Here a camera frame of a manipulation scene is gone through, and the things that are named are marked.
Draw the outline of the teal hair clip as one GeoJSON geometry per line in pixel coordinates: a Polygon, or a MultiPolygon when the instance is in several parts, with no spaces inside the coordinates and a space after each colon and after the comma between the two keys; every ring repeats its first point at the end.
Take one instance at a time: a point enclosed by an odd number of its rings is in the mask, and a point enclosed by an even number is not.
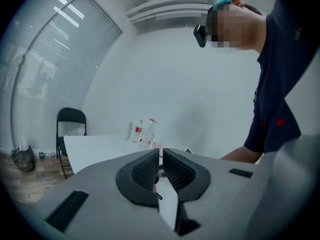
{"type": "Polygon", "coordinates": [[[217,10],[219,6],[221,5],[228,5],[231,4],[232,0],[217,0],[214,2],[212,9],[217,10]]]}

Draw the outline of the white plastic bottle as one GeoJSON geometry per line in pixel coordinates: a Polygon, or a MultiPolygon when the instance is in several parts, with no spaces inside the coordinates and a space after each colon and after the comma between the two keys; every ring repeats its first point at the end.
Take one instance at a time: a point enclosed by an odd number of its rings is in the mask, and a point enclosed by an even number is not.
{"type": "Polygon", "coordinates": [[[133,129],[133,122],[132,121],[128,121],[125,124],[123,135],[122,135],[122,138],[124,140],[128,140],[131,137],[132,129],[133,129]]]}

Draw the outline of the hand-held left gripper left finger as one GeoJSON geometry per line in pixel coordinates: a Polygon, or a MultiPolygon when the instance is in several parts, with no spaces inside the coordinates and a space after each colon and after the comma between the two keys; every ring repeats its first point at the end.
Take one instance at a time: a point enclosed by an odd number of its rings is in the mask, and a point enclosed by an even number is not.
{"type": "Polygon", "coordinates": [[[178,240],[153,192],[158,171],[158,149],[98,162],[18,211],[45,240],[178,240]]]}

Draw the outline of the camouflage bag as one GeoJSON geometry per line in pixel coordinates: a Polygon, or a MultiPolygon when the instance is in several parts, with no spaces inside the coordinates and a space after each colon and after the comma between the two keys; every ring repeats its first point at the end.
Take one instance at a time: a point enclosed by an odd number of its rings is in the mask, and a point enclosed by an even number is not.
{"type": "Polygon", "coordinates": [[[19,148],[13,150],[10,157],[22,172],[31,172],[36,167],[35,154],[30,145],[27,150],[20,150],[19,148]]]}

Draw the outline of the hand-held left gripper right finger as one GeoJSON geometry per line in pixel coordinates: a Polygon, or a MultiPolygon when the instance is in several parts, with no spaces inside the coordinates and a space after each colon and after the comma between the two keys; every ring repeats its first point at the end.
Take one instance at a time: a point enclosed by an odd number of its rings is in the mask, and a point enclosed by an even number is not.
{"type": "Polygon", "coordinates": [[[176,212],[162,240],[244,240],[253,213],[248,187],[256,164],[199,156],[165,148],[162,163],[176,212]]]}

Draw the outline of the glass partition with blinds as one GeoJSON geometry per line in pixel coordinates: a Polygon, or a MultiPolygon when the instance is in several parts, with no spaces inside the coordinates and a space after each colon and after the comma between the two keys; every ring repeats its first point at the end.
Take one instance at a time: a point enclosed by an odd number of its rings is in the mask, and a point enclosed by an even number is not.
{"type": "Polygon", "coordinates": [[[25,0],[0,39],[0,152],[55,149],[60,109],[81,109],[120,28],[94,0],[25,0]]]}

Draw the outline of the clear bag with red trim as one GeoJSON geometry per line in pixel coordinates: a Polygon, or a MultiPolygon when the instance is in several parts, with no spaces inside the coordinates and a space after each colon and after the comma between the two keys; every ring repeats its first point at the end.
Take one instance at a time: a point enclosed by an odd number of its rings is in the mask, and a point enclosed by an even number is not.
{"type": "Polygon", "coordinates": [[[155,138],[155,131],[156,131],[156,128],[157,128],[157,123],[158,122],[154,118],[150,118],[149,119],[149,126],[148,126],[148,129],[147,129],[147,133],[148,133],[149,139],[152,140],[152,141],[155,138]]]}

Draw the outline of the person's right forearm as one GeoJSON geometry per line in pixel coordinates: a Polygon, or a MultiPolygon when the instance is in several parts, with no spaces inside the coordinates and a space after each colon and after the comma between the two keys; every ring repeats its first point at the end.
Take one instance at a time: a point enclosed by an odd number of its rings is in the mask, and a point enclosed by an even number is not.
{"type": "Polygon", "coordinates": [[[221,157],[221,160],[255,164],[263,155],[263,153],[254,152],[241,146],[231,151],[227,155],[221,157]]]}

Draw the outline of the person's dark shirt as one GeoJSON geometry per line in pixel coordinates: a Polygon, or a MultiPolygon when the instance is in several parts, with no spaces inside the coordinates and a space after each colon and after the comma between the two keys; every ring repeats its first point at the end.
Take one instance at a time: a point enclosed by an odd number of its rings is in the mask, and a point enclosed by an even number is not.
{"type": "Polygon", "coordinates": [[[257,61],[261,73],[254,93],[254,117],[244,146],[255,153],[276,152],[301,135],[285,101],[320,45],[314,20],[317,0],[276,0],[266,17],[266,39],[257,61]]]}

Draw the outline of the clear bottle with red label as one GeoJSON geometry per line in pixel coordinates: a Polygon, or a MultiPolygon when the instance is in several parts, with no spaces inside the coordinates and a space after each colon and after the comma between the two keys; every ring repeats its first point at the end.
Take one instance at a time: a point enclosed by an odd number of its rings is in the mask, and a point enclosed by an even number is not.
{"type": "Polygon", "coordinates": [[[133,136],[132,136],[133,143],[137,143],[140,140],[142,129],[143,129],[143,120],[140,119],[133,131],[133,136]]]}

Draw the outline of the black folding chair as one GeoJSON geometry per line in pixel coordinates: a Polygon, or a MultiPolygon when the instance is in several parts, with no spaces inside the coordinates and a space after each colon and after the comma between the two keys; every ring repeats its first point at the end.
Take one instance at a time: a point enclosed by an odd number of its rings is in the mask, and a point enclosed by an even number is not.
{"type": "Polygon", "coordinates": [[[69,167],[70,164],[63,164],[62,156],[67,157],[67,150],[63,136],[59,136],[59,123],[77,123],[84,125],[84,136],[87,136],[87,119],[85,114],[75,108],[64,107],[58,113],[56,117],[56,157],[59,159],[60,166],[63,172],[63,176],[67,179],[65,167],[69,167]]]}

